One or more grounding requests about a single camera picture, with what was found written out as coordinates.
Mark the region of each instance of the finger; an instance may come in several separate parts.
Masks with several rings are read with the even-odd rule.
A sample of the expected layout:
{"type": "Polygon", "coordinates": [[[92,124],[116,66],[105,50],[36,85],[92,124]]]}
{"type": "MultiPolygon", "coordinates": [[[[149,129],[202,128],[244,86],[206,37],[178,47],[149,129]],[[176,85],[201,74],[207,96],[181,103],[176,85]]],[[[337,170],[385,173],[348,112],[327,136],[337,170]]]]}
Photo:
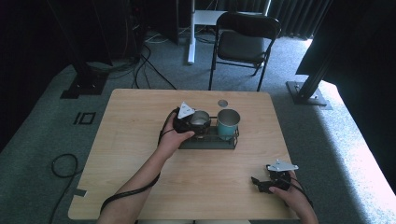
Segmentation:
{"type": "Polygon", "coordinates": [[[288,192],[283,189],[279,189],[277,187],[270,187],[269,190],[283,200],[288,198],[288,192]]]}
{"type": "Polygon", "coordinates": [[[289,171],[289,174],[292,178],[297,179],[296,174],[293,171],[289,171]]]}

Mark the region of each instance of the chair backrest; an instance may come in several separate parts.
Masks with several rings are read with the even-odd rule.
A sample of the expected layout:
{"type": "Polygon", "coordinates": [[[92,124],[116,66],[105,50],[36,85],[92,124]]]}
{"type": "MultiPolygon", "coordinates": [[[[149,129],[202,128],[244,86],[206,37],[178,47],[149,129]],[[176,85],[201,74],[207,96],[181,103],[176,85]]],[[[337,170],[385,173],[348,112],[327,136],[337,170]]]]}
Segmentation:
{"type": "Polygon", "coordinates": [[[280,22],[272,17],[225,12],[216,22],[217,29],[234,30],[241,35],[275,40],[280,33],[280,22]]]}

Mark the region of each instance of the mug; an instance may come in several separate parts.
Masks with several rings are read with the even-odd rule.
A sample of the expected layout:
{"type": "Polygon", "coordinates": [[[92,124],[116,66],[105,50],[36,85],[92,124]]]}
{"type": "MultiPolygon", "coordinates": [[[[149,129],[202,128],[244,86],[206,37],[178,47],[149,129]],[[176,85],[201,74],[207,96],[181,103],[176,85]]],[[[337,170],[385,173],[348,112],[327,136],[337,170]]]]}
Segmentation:
{"type": "Polygon", "coordinates": [[[210,116],[204,110],[195,110],[190,120],[191,130],[195,132],[195,137],[204,137],[209,132],[210,116]]]}
{"type": "Polygon", "coordinates": [[[222,140],[233,137],[241,117],[233,109],[222,109],[218,113],[218,135],[222,140]]]}

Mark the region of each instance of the mug holder rack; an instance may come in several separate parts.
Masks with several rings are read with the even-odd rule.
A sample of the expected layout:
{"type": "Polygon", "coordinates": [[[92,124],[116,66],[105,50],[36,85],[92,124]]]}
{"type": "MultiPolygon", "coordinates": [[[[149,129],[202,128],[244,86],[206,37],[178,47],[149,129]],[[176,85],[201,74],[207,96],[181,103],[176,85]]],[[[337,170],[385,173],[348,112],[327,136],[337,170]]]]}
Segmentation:
{"type": "Polygon", "coordinates": [[[194,136],[181,143],[179,149],[235,149],[238,143],[239,129],[233,135],[219,135],[217,126],[210,126],[207,134],[194,136]]]}

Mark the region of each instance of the desk leg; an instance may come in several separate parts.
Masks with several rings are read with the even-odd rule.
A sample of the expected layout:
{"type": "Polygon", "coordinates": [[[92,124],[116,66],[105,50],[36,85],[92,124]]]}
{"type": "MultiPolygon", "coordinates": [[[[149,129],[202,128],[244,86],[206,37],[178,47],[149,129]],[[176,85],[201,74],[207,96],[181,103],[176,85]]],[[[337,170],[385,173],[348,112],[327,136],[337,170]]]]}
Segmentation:
{"type": "Polygon", "coordinates": [[[191,37],[190,37],[190,48],[189,48],[189,64],[194,64],[195,61],[195,0],[191,0],[191,37]]]}

